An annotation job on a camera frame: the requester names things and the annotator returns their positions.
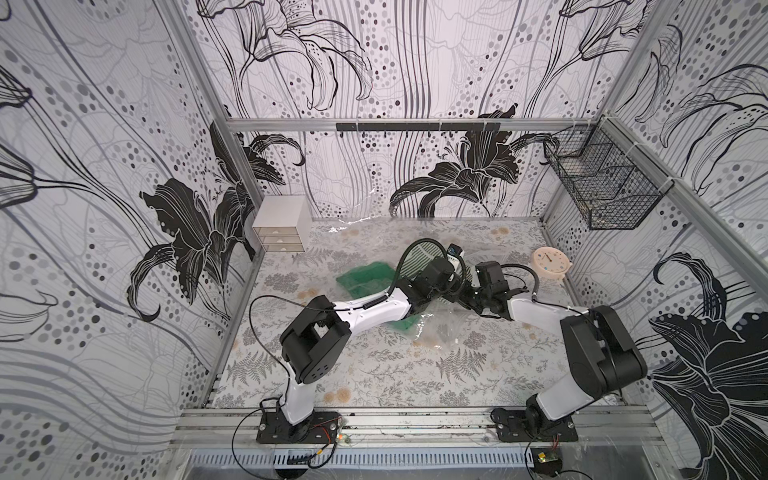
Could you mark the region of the green tank top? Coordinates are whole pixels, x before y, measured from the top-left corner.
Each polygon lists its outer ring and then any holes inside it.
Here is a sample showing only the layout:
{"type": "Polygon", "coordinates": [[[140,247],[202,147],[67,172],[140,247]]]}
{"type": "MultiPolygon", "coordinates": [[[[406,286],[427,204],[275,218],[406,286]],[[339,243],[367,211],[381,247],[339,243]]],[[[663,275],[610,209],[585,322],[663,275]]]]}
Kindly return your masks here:
{"type": "MultiPolygon", "coordinates": [[[[395,269],[386,262],[375,261],[355,267],[336,277],[336,283],[352,298],[359,299],[386,290],[395,277],[395,269]]],[[[419,314],[399,321],[387,322],[395,332],[415,338],[420,331],[419,314]]]]}

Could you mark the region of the clear plastic vacuum bag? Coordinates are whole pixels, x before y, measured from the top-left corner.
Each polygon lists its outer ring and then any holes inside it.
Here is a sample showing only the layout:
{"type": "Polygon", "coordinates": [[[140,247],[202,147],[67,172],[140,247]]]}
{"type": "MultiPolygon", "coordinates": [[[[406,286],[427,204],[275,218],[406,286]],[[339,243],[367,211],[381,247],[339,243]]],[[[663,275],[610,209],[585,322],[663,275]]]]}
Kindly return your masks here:
{"type": "MultiPolygon", "coordinates": [[[[499,219],[481,217],[389,218],[370,217],[350,221],[323,220],[313,223],[312,246],[329,252],[327,277],[337,277],[355,267],[375,261],[394,269],[406,247],[422,238],[432,238],[447,246],[454,243],[464,250],[465,262],[472,266],[491,259],[500,245],[491,232],[502,226],[499,219]]],[[[352,299],[337,283],[329,286],[333,300],[352,299]]],[[[402,335],[382,324],[364,331],[349,341],[345,359],[370,358],[387,348],[420,348],[449,352],[469,328],[472,313],[445,299],[432,302],[421,314],[420,331],[415,338],[402,335]]]]}

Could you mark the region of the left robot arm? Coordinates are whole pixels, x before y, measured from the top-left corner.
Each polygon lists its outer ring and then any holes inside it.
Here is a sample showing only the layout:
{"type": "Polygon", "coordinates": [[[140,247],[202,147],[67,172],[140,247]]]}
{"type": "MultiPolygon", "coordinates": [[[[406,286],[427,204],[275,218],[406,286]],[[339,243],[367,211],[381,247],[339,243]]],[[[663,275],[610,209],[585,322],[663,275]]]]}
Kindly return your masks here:
{"type": "Polygon", "coordinates": [[[385,323],[421,314],[429,305],[457,294],[469,282],[463,249],[432,238],[410,244],[388,287],[359,299],[312,299],[280,336],[282,359],[291,380],[280,410],[291,425],[314,411],[315,384],[335,365],[354,336],[385,323]]]}

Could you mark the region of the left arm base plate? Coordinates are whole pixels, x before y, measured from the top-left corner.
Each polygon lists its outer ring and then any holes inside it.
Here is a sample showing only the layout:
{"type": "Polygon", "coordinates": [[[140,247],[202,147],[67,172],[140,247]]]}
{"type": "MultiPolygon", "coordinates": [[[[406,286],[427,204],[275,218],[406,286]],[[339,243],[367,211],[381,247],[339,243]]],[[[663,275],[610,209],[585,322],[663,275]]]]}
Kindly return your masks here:
{"type": "Polygon", "coordinates": [[[305,420],[291,424],[281,411],[262,416],[256,441],[266,445],[325,445],[336,441],[342,416],[336,411],[313,411],[305,420]]]}

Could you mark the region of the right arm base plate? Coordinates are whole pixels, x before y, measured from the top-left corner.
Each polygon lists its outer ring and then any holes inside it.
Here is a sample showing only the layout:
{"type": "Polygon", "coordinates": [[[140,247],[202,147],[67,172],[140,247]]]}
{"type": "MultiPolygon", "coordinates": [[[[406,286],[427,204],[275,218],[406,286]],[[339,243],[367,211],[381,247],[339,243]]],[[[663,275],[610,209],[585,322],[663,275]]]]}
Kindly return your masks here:
{"type": "Polygon", "coordinates": [[[495,408],[490,418],[500,442],[577,442],[579,437],[570,416],[549,420],[534,410],[495,408]]]}

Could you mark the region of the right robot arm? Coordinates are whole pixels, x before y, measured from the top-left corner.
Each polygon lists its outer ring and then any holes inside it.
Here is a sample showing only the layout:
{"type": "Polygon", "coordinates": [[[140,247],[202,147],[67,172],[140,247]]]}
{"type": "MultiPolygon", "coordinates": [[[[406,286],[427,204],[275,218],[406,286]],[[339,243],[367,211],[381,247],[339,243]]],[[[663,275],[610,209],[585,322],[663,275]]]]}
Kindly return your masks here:
{"type": "Polygon", "coordinates": [[[513,289],[505,276],[507,267],[496,261],[477,264],[479,285],[463,288],[460,303],[481,316],[530,325],[561,338],[568,372],[526,401],[531,429],[559,422],[647,375],[645,359],[613,308],[544,302],[538,298],[539,277],[532,268],[512,266],[533,279],[531,288],[513,289]]]}

